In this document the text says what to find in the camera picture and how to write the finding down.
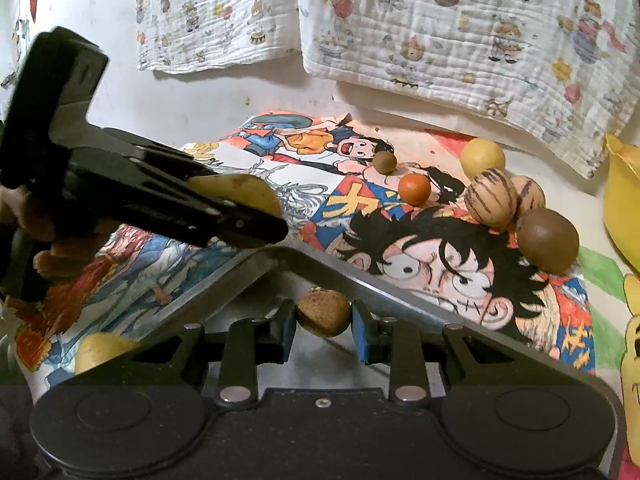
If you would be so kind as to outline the person's left hand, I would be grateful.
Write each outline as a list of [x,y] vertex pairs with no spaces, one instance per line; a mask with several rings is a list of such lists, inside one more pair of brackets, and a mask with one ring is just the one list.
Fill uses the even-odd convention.
[[58,282],[77,278],[92,263],[98,251],[119,228],[118,221],[89,222],[79,234],[55,233],[42,206],[26,188],[1,188],[1,222],[15,224],[35,240],[50,245],[32,259],[32,266],[47,280]]

